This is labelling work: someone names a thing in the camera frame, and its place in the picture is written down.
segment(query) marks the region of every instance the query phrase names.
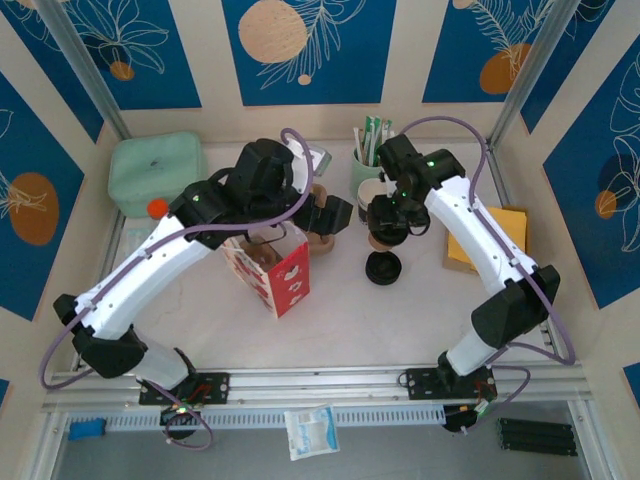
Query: beige wall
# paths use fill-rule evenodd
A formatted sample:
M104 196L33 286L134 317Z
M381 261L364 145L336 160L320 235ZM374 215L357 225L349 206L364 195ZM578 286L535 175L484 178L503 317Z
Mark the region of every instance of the beige wall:
M515 202L529 207L534 255L553 263L562 276L558 309L629 479L640 471L640 411L622 367L640 361L640 291L596 309L542 164L636 39L639 23L637 0L617 0L533 134L518 120L498 150Z
M134 136L191 129L203 141L248 141L294 127L309 139L351 138L365 115L392 118L395 125L426 115L454 115L489 133L502 104L420 103L450 0L398 0L387 72L379 105L243 107L222 2L170 0L202 109L127 111ZM416 136L462 137L452 124L418 127Z
M93 144L2 15L0 45L0 71L85 174L34 321L0 308L0 378L11 382L0 412L0 477L9 479L18 474L30 423L42 405L44 391L36 379L38 364L61 329L52 302L61 293L86 290L99 273L115 212L106 195L115 137L105 128L99 145ZM67 342L52 366L68 369L71 356Z

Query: ventilation grille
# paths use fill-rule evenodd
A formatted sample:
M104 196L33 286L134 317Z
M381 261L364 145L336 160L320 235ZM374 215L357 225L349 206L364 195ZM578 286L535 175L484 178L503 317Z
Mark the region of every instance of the ventilation grille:
M284 409L238 409L205 412L202 417L215 430L255 428L284 428ZM379 427L396 425L443 425L446 422L441 405L417 405L403 407L336 407L336 424L339 427ZM74 422L95 418L107 421L108 432L140 432L160 430L159 412L136 413L75 413L69 415L67 430ZM193 429L195 421L172 430Z

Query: paper box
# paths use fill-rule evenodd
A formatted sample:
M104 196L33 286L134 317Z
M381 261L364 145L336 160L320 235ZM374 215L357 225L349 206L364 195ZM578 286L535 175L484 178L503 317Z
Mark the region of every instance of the paper box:
M489 207L489 213L502 227L514 243L526 254L529 254L530 235L528 228L527 210L525 208L506 205L503 208ZM456 241L451 232L446 232L445 251L442 266L458 272L474 273L477 271L471 260Z
M251 231L250 238L251 243L242 236L230 238L221 250L236 275L279 318L309 293L307 237L284 222L282 228Z

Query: small plastic bag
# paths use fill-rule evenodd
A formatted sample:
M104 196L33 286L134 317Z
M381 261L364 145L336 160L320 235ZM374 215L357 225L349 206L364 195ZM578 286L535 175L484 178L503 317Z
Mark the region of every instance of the small plastic bag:
M334 418L331 405L285 412L291 460L339 452Z

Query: mint green container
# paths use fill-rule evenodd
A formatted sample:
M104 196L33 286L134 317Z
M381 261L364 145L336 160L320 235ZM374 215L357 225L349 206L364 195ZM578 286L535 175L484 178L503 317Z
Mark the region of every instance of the mint green container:
M109 196L127 217L147 217L151 200L171 203L187 185L207 178L208 170L195 133L124 140L111 156Z

